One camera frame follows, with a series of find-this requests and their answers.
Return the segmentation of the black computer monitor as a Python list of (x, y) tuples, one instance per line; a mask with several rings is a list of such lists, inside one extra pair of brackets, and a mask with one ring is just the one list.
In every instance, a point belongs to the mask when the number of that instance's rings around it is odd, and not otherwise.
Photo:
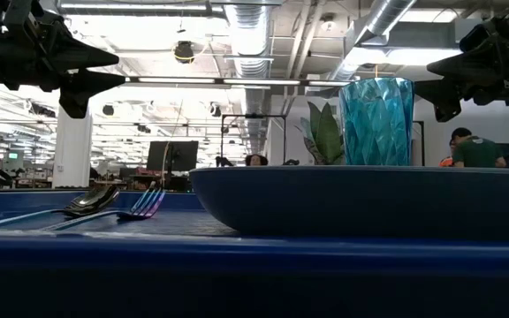
[(151, 141), (148, 170), (190, 171), (196, 168), (198, 141)]

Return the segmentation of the teal faceted plastic cup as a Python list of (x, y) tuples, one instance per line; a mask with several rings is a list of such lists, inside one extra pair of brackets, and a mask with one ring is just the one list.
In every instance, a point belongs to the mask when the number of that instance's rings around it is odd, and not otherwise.
[(411, 164), (414, 83), (409, 79), (361, 79), (339, 90), (346, 163)]

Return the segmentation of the white pillar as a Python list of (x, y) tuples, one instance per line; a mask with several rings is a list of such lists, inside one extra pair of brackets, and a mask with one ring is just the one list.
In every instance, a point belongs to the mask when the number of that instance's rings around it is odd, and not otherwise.
[(60, 110), (57, 117), (53, 181), (54, 188), (87, 187), (90, 176), (93, 119), (69, 117)]

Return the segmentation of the long ceiling light strip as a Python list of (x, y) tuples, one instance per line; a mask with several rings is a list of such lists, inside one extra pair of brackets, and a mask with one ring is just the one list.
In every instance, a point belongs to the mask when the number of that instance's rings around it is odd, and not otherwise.
[(126, 77), (121, 87), (231, 88), (231, 87), (344, 87), (350, 81), (315, 79), (258, 79), (205, 77)]

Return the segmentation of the dark teal round plate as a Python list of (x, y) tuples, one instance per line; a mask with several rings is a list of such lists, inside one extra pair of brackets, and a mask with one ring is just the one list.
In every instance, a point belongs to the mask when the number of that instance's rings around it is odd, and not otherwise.
[(241, 233), (509, 241), (509, 169), (264, 166), (190, 178), (202, 206)]

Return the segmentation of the spoon with blue handle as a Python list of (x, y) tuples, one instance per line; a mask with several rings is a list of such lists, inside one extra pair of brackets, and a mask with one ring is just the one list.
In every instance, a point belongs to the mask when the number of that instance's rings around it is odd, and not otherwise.
[(106, 209), (119, 196), (119, 193), (119, 189), (114, 185), (96, 188), (74, 198), (64, 208), (37, 211), (22, 216), (0, 219), (0, 226), (51, 214), (60, 214), (69, 219), (94, 215)]

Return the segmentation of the black ceiling device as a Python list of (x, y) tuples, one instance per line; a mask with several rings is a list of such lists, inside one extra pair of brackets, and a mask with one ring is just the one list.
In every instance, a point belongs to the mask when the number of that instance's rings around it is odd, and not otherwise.
[(179, 41), (174, 47), (173, 56), (181, 64), (191, 64), (194, 61), (193, 43)]

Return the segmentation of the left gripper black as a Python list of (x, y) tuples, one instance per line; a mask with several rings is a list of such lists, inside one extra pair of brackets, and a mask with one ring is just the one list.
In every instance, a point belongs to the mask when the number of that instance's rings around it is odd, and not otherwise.
[(89, 99), (125, 84), (126, 77), (82, 69), (117, 64), (119, 57), (75, 39), (64, 18), (40, 0), (0, 0), (0, 84), (45, 92), (60, 89), (59, 103), (74, 119), (87, 115)]

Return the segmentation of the corrugated silver air duct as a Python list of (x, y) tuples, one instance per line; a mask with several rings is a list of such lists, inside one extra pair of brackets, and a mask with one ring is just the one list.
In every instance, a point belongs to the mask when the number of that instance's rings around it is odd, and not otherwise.
[[(254, 4), (226, 4), (224, 12), (230, 26), (232, 54), (243, 56), (234, 60), (240, 79), (266, 79), (270, 76), (270, 61), (262, 59), (270, 52), (271, 7)], [(246, 114), (270, 112), (268, 96), (261, 89), (245, 88), (241, 98)], [(252, 154), (262, 152), (268, 122), (247, 120), (247, 140)]]

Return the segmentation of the succulent plant in white pot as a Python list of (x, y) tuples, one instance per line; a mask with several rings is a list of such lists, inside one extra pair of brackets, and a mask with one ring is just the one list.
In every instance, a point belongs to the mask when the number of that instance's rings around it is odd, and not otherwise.
[(297, 129), (303, 135), (307, 151), (312, 155), (315, 165), (345, 164), (344, 137), (332, 107), (325, 103), (318, 107), (308, 102), (309, 118), (302, 117)]

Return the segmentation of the black metal stand frame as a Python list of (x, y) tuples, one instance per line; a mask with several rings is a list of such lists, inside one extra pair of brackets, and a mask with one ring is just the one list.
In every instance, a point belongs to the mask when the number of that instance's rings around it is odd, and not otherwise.
[[(265, 118), (280, 118), (283, 123), (284, 123), (284, 127), (283, 127), (283, 142), (286, 144), (286, 119), (287, 119), (287, 116), (286, 115), (266, 115), (266, 114), (257, 114), (257, 113), (247, 113), (247, 114), (222, 114), (221, 115), (221, 125), (220, 125), (220, 133), (221, 133), (221, 142), (220, 142), (220, 151), (219, 151), (219, 157), (223, 158), (224, 157), (224, 135), (226, 134), (226, 132), (224, 131), (226, 125), (225, 125), (225, 120), (228, 118), (228, 117), (233, 117), (233, 118), (243, 118), (243, 119), (265, 119)], [(286, 145), (284, 144), (283, 146), (283, 163), (285, 163), (286, 161)]]

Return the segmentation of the blue plastic tray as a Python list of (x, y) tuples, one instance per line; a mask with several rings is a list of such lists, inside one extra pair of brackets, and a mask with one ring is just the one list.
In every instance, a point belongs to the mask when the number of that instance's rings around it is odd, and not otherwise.
[(509, 318), (509, 243), (249, 237), (192, 194), (58, 230), (72, 198), (0, 193), (0, 317)]

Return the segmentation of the iridescent fork with blue handle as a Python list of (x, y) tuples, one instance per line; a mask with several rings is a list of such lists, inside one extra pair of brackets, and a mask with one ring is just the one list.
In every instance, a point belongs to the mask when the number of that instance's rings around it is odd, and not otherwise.
[(43, 231), (61, 231), (77, 225), (88, 223), (106, 216), (115, 216), (120, 221), (141, 221), (151, 218), (160, 208), (166, 191), (152, 182), (147, 191), (133, 204), (129, 210), (109, 210), (88, 216), (76, 217), (71, 220), (42, 228)]

